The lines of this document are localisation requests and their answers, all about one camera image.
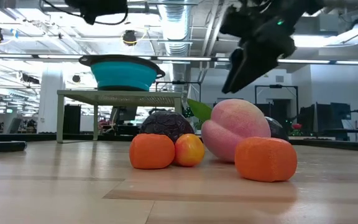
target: blue bowl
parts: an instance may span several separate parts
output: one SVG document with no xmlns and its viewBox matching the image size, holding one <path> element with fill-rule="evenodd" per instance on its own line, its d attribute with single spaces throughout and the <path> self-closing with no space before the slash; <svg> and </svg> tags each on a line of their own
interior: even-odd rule
<svg viewBox="0 0 358 224">
<path fill-rule="evenodd" d="M 165 76 L 155 63 L 128 55 L 85 55 L 80 63 L 91 67 L 99 90 L 148 91 Z"/>
</svg>

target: floor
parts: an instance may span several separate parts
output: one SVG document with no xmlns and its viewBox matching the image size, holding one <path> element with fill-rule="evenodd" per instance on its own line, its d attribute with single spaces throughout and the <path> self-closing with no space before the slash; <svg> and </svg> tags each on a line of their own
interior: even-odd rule
<svg viewBox="0 0 358 224">
<path fill-rule="evenodd" d="M 135 170 L 129 142 L 29 143 L 0 154 L 0 223 L 358 224 L 358 152 L 296 146 L 290 182 L 197 168 Z"/>
</svg>

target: metal table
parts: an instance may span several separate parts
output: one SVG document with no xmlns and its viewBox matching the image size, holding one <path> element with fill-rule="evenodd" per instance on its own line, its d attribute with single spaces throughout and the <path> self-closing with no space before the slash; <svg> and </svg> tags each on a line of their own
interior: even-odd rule
<svg viewBox="0 0 358 224">
<path fill-rule="evenodd" d="M 181 113 L 181 93 L 146 91 L 58 90 L 57 142 L 63 143 L 65 97 L 94 106 L 93 140 L 98 140 L 98 106 L 164 106 Z"/>
</svg>

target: ductwork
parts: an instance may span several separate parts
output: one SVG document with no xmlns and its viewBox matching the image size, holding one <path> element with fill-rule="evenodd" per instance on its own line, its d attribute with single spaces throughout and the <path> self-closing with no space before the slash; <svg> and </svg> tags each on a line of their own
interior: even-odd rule
<svg viewBox="0 0 358 224">
<path fill-rule="evenodd" d="M 189 33 L 190 6 L 167 4 L 159 5 L 158 9 L 162 18 L 164 39 L 186 40 Z M 166 43 L 165 49 L 169 56 L 187 56 L 189 53 L 188 44 Z M 173 80 L 188 81 L 190 79 L 188 65 L 174 63 L 172 67 Z"/>
</svg>

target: table leg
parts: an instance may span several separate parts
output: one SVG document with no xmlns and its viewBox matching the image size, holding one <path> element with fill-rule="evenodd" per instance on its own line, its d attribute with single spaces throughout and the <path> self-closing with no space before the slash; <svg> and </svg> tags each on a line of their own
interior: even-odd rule
<svg viewBox="0 0 358 224">
<path fill-rule="evenodd" d="M 175 112 L 182 113 L 181 111 L 181 98 L 174 98 L 173 102 L 175 103 Z"/>
<path fill-rule="evenodd" d="M 93 106 L 93 140 L 97 141 L 99 136 L 98 105 Z"/>
<path fill-rule="evenodd" d="M 63 122 L 65 119 L 65 96 L 57 96 L 57 142 L 63 143 Z"/>
</svg>

